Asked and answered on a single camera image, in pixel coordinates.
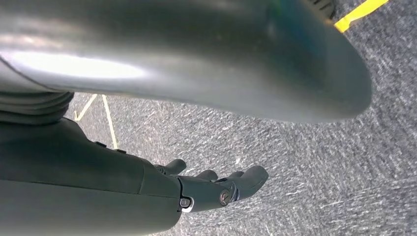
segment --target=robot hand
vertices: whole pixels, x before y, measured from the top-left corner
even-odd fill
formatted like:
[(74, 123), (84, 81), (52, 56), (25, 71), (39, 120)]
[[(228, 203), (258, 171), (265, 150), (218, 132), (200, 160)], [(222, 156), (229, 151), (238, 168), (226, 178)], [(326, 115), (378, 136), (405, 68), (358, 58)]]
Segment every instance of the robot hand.
[(181, 184), (179, 209), (196, 212), (227, 206), (253, 196), (265, 184), (268, 173), (260, 166), (246, 172), (237, 171), (218, 179), (216, 172), (205, 170), (195, 177), (179, 176), (186, 168), (183, 160), (176, 159), (166, 166), (155, 165), (159, 172), (177, 178)]

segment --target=yellow tape line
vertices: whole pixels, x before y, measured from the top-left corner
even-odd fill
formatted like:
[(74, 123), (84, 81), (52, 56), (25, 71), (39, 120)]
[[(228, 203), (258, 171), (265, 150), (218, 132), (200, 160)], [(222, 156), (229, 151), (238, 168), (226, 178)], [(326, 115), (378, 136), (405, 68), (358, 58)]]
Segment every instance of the yellow tape line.
[(110, 135), (112, 136), (113, 148), (118, 149), (116, 135), (115, 135), (115, 128), (113, 126), (112, 116), (110, 115), (109, 103), (107, 102), (106, 95), (102, 94), (101, 97), (103, 98), (104, 109), (106, 110), (107, 122), (109, 123), (109, 127), (110, 127)]
[(74, 120), (75, 121), (80, 121), (83, 118), (83, 116), (85, 115), (85, 113), (87, 112), (87, 110), (90, 108), (92, 102), (95, 100), (96, 97), (97, 97), (97, 94), (93, 94), (93, 96), (91, 96), (90, 100), (84, 106), (84, 108), (81, 111), (80, 115), (77, 114), (77, 111), (74, 111)]
[(334, 26), (340, 31), (345, 32), (347, 29), (349, 29), (350, 24), (360, 19), (366, 15), (371, 14), (373, 11), (378, 9), (380, 6), (387, 3), (389, 0), (366, 0), (364, 3), (359, 5), (355, 10), (351, 11), (349, 14), (347, 14), (345, 17), (340, 19)]

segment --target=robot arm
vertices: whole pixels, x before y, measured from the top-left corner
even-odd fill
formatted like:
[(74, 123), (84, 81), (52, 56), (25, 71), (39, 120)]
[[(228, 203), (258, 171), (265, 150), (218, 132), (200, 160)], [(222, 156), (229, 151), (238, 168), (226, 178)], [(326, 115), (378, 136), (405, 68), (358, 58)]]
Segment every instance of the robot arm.
[(167, 166), (89, 141), (67, 119), (49, 125), (0, 123), (2, 235), (146, 235), (182, 212), (225, 207), (266, 182), (255, 166), (217, 180), (213, 171), (180, 176)]
[(180, 160), (93, 143), (62, 118), (76, 91), (297, 122), (371, 100), (360, 56), (306, 0), (0, 0), (1, 235), (160, 232), (268, 178), (259, 166), (181, 176)]

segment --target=screw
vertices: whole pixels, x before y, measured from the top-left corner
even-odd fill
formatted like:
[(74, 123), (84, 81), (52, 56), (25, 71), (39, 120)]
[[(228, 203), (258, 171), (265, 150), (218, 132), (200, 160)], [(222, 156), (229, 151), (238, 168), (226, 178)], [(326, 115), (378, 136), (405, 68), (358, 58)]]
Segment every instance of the screw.
[(163, 166), (160, 166), (160, 165), (154, 165), (154, 167), (161, 173), (161, 174), (163, 174), (163, 175), (165, 175), (166, 174), (166, 172), (165, 172), (165, 168), (163, 167)]
[(179, 205), (182, 208), (187, 208), (191, 205), (191, 201), (187, 198), (181, 198), (181, 200), (179, 201)]
[(228, 190), (223, 190), (223, 192), (220, 193), (220, 204), (222, 206), (227, 206), (230, 202), (230, 193)]

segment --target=white line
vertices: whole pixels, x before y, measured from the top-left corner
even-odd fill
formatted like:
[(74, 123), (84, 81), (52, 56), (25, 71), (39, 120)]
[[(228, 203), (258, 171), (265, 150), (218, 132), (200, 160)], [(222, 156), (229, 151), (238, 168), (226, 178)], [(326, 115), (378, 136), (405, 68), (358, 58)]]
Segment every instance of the white line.
[(268, 225), (265, 224), (265, 227), (267, 228), (267, 232), (270, 236), (272, 236), (271, 232), (269, 231)]
[(89, 107), (91, 106), (92, 102), (95, 100), (96, 97), (97, 97), (97, 94), (93, 94), (93, 96), (91, 96), (90, 100), (87, 102), (87, 104), (84, 106), (83, 110), (81, 111), (80, 116), (77, 115), (77, 111), (74, 111), (75, 121), (80, 121), (83, 118), (84, 114), (89, 109)]
[(103, 98), (104, 108), (106, 109), (107, 121), (109, 122), (110, 134), (112, 135), (113, 148), (118, 149), (117, 141), (116, 141), (116, 135), (115, 135), (115, 129), (113, 127), (112, 117), (110, 116), (109, 104), (107, 103), (107, 97), (104, 94), (101, 95), (101, 97)]
[(323, 206), (320, 207), (320, 209), (323, 209), (323, 208), (329, 207), (329, 206), (333, 206), (333, 205), (336, 205), (336, 204), (340, 204), (340, 203), (343, 203), (343, 201), (338, 201), (338, 202), (323, 205)]

